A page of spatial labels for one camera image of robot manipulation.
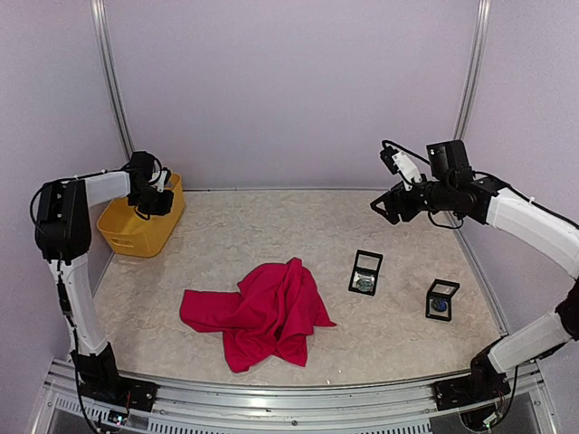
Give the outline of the black brooch display box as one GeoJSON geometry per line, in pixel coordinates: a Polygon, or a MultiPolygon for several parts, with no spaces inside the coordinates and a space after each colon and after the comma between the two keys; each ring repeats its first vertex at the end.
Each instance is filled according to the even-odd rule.
{"type": "Polygon", "coordinates": [[[380,268],[384,255],[367,250],[357,250],[352,269],[351,277],[348,284],[348,291],[373,297],[377,289],[380,268]],[[374,291],[371,293],[363,293],[356,289],[356,281],[359,278],[372,278],[375,283],[374,291]]]}

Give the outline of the yellow plastic basket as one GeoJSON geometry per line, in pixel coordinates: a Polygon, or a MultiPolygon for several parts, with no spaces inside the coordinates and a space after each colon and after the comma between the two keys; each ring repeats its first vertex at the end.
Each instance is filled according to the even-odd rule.
{"type": "Polygon", "coordinates": [[[174,193],[174,200],[170,213],[164,216],[151,215],[144,220],[128,205],[127,198],[109,203],[97,228],[115,253],[152,258],[164,248],[185,210],[181,175],[172,174],[168,188],[174,193]]]}

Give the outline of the right aluminium post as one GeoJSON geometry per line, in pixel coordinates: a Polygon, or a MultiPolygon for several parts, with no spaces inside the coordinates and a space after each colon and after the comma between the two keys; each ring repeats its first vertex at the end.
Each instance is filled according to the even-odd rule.
{"type": "Polygon", "coordinates": [[[479,76],[489,32],[491,5],[491,0],[478,1],[467,74],[461,95],[458,118],[453,132],[454,139],[463,139],[467,133],[470,114],[476,99],[479,76]]]}

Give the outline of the magenta t-shirt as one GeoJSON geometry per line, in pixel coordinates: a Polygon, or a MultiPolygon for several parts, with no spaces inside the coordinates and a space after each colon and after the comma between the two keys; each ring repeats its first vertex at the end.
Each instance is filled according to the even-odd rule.
{"type": "Polygon", "coordinates": [[[220,333],[233,373],[245,373],[275,356],[304,367],[308,337],[317,327],[335,327],[318,287],[301,259],[261,264],[236,292],[184,292],[180,319],[197,333],[220,333]]]}

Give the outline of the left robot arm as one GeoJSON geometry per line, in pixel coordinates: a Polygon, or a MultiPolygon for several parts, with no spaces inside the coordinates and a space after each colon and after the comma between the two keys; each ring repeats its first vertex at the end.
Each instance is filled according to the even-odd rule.
{"type": "Polygon", "coordinates": [[[112,345],[100,327],[88,273],[90,209],[126,198],[140,218],[165,216],[174,198],[166,186],[170,176],[155,156],[136,151],[119,169],[46,182],[30,201],[35,243],[49,265],[68,323],[70,357],[81,398],[126,410],[153,409],[157,385],[119,373],[112,345]]]}

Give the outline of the aluminium front rail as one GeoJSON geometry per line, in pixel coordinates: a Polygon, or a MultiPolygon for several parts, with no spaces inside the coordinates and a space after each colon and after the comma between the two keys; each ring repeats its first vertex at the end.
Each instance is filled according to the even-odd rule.
{"type": "Polygon", "coordinates": [[[52,362],[27,433],[82,433],[89,413],[118,433],[443,433],[463,432],[475,408],[438,410],[438,376],[353,385],[266,386],[196,382],[142,374],[157,385],[151,411],[131,410],[126,425],[107,420],[113,406],[77,400],[74,369],[52,362]]]}

